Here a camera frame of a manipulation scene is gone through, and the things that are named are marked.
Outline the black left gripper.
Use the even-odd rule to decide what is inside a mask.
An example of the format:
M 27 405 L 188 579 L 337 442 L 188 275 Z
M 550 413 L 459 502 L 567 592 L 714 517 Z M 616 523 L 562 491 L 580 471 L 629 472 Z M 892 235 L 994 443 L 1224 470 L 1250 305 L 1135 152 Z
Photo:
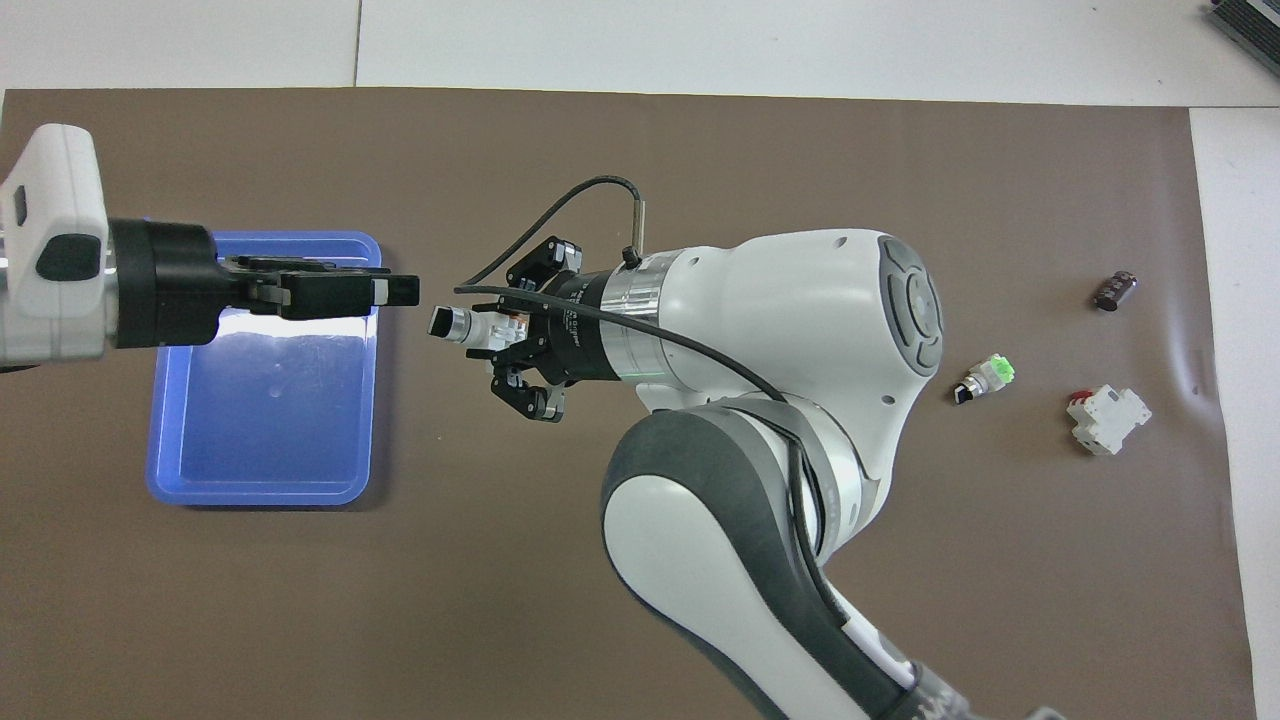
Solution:
M 225 307 L 242 300 L 230 273 L 269 275 L 250 284 L 250 311 L 306 322 L 416 306 L 417 275 L 340 266 L 316 258 L 230 255 L 218 260 L 210 232 L 193 224 L 110 220 L 116 268 L 114 348 L 210 343 Z

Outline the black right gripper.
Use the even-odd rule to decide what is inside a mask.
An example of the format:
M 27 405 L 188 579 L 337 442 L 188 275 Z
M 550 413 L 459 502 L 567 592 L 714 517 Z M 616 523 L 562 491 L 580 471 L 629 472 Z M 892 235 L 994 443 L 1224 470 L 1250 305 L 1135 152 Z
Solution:
M 543 291 L 566 302 L 599 309 L 611 273 L 579 273 L 581 265 L 582 250 L 552 236 L 517 260 L 506 279 L 513 290 Z M 530 331 L 532 340 L 492 356 L 492 392 L 526 419 L 561 421 L 564 384 L 616 379 L 603 348 L 599 320 L 552 307 L 548 314 L 530 318 Z M 525 380 L 524 373 L 535 368 L 553 384 L 550 388 Z

